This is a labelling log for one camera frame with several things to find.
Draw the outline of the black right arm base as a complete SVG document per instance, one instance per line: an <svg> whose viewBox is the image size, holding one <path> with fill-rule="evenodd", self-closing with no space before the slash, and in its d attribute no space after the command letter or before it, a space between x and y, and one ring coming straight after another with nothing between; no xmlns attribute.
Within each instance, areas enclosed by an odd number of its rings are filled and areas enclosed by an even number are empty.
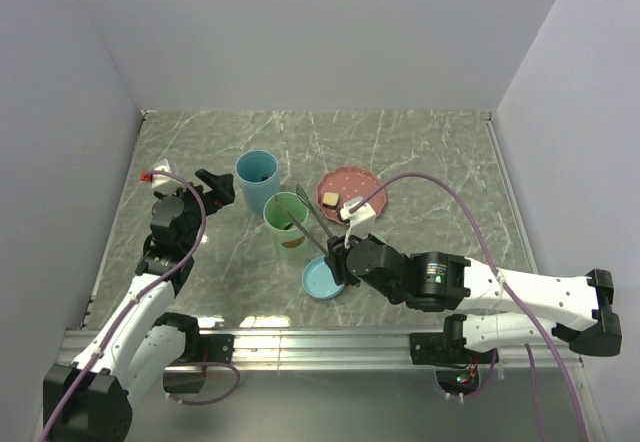
<svg viewBox="0 0 640 442"><path fill-rule="evenodd" d="M471 347L472 329L484 317L455 314L445 318L441 332L409 334L409 352L414 366L436 367L436 383L446 399L460 404L474 398L491 379L499 362L498 349Z"/></svg>

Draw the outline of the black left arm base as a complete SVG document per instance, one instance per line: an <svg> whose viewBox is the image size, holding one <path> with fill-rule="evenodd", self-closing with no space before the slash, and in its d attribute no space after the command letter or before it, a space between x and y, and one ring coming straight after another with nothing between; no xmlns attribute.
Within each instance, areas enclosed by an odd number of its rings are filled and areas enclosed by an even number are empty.
<svg viewBox="0 0 640 442"><path fill-rule="evenodd" d="M166 312L156 320L158 326L176 328L185 335L185 348L171 367L193 367L195 372L163 376L165 397L187 406L212 405L230 397L241 383L240 371L232 364L235 336L230 333L203 333L198 319L185 314ZM210 368L228 369L235 375L231 387L210 400L187 400L181 395L197 394L204 387Z"/></svg>

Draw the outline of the metal serving tongs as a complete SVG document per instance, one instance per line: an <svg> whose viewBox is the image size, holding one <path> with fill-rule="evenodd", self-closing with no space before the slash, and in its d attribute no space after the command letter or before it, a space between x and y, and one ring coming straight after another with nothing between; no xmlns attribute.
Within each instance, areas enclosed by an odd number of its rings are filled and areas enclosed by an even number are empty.
<svg viewBox="0 0 640 442"><path fill-rule="evenodd" d="M324 231L326 239L333 234L327 224L321 221L301 185L297 185L293 192L279 192L272 196L264 209L264 218L275 236L274 244L283 257L295 257L311 245L323 255L328 254L327 242L322 242L312 234L312 221Z"/></svg>

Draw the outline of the yellow topped sushi piece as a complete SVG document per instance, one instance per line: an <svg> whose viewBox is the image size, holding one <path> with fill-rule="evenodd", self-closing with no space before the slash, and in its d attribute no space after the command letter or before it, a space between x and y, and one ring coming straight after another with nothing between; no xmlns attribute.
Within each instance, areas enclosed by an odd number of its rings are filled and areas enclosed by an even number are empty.
<svg viewBox="0 0 640 442"><path fill-rule="evenodd" d="M329 209L335 209L338 207L339 200L339 193L327 191L322 196L322 206Z"/></svg>

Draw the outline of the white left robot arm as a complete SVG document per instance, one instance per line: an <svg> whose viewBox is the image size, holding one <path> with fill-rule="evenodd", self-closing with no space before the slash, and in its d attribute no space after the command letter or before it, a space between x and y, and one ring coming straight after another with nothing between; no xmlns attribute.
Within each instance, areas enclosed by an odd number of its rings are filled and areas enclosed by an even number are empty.
<svg viewBox="0 0 640 442"><path fill-rule="evenodd" d="M233 336L207 336L197 318L168 310L193 268L207 217L235 200L232 174L195 175L197 185L170 170L142 173L157 200L135 275L98 335L47 372L40 440L123 441L135 404L166 368L193 367L204 382L209 368L230 367Z"/></svg>

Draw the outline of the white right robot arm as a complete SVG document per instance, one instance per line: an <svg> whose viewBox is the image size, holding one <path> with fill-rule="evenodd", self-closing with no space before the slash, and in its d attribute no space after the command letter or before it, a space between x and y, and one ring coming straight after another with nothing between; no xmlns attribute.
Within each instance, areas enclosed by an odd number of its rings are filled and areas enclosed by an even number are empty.
<svg viewBox="0 0 640 442"><path fill-rule="evenodd" d="M438 251L403 254L373 233L372 201L385 192L375 182L358 190L339 218L342 236L328 234L315 245L333 288L365 283L390 304L425 313L447 312L442 353L452 361L504 345L564 342L579 355L620 353L622 330L613 310L614 283L607 270L552 277L512 271L484 261Z"/></svg>

